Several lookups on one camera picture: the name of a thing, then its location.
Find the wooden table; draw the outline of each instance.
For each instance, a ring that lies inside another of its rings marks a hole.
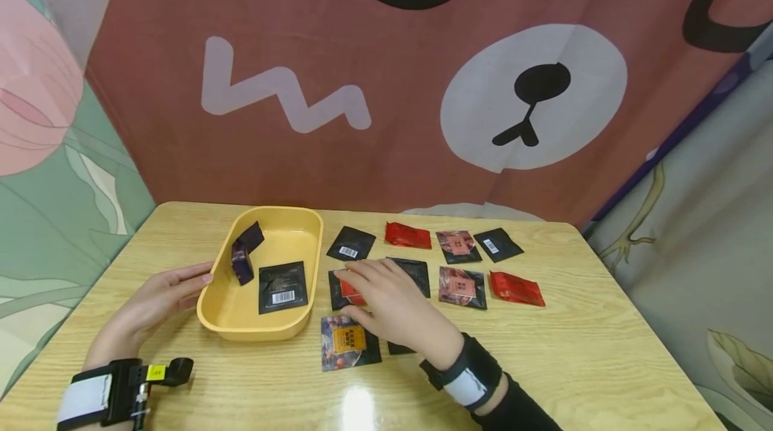
[[[0,403],[0,429],[47,430],[56,420],[70,376],[80,370],[91,339],[150,275],[213,259],[234,218],[246,207],[165,203],[78,305],[34,364]],[[477,336],[565,430],[724,429],[596,255],[569,224],[321,211],[322,251],[343,224],[378,236],[371,258],[402,256],[429,263],[433,304]],[[488,310],[437,302],[433,250],[383,243],[386,221],[431,231],[504,227],[525,250],[493,264],[535,280],[545,308],[492,297]],[[327,272],[341,262],[323,255],[309,325],[290,340],[235,343],[204,329],[195,313],[164,325],[143,358],[195,360],[197,375],[183,389],[154,390],[157,430],[456,430],[475,429],[466,411],[429,385],[417,357],[390,356],[361,368],[321,372],[319,321],[330,310]]]

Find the pink backdrop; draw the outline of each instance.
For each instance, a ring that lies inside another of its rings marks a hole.
[[[772,15],[773,0],[110,0],[86,75],[159,203],[488,202],[581,226]]]

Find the yellow tray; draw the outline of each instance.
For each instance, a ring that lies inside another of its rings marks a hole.
[[[250,253],[255,278],[241,287],[231,269],[231,244],[254,222],[265,241]],[[208,329],[228,340],[284,340],[304,328],[314,305],[322,245],[322,218],[303,207],[260,206],[237,218],[212,268],[213,281],[199,297],[197,314]],[[303,261],[309,304],[258,313],[258,269]]]

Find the finger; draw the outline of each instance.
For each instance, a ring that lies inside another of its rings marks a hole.
[[[392,273],[390,269],[385,267],[381,260],[362,260],[362,264],[368,265],[368,267],[376,270],[382,277],[390,277],[390,274]]]
[[[177,282],[183,282],[184,280],[192,279],[193,277],[198,277],[199,275],[209,272],[212,269],[213,263],[214,262],[197,263],[195,265],[190,265],[189,267],[168,270],[167,272],[163,272],[163,275],[167,278],[171,277],[170,280],[174,281],[174,285]]]
[[[194,308],[195,305],[199,302],[200,295],[201,295],[201,292],[198,292],[194,295],[190,295],[190,297],[186,297],[180,300],[180,303],[177,305],[177,308],[179,310],[187,310],[187,309]]]
[[[212,273],[205,273],[204,275],[187,279],[184,282],[174,285],[174,287],[169,287],[166,295],[174,302],[179,302],[186,297],[197,295],[212,281],[212,278]]]
[[[359,273],[369,282],[378,282],[378,279],[382,279],[382,275],[378,270],[365,263],[366,260],[360,262],[347,262],[346,268],[352,270],[352,272]]]
[[[372,283],[368,282],[365,277],[355,272],[347,272],[346,270],[336,270],[333,272],[336,277],[349,283],[355,290],[365,295],[367,299],[367,293],[370,293]]]
[[[357,324],[364,326],[371,334],[378,336],[378,324],[376,324],[376,319],[365,310],[355,307],[355,305],[347,305],[341,309],[341,313],[355,319]]]
[[[400,265],[393,262],[391,259],[383,258],[378,261],[381,262],[381,264],[384,265],[384,267],[387,268],[391,273],[396,274],[398,277],[401,277],[401,278],[408,278],[411,280],[411,282],[413,282],[413,279],[411,278],[411,276],[408,275],[406,271],[400,267]]]

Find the fabric backdrop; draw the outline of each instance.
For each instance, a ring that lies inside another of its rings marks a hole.
[[[773,61],[589,242],[731,431],[773,431]]]
[[[0,396],[154,204],[43,0],[0,0]]]
[[[577,226],[773,15],[773,0],[46,2],[158,203]]]

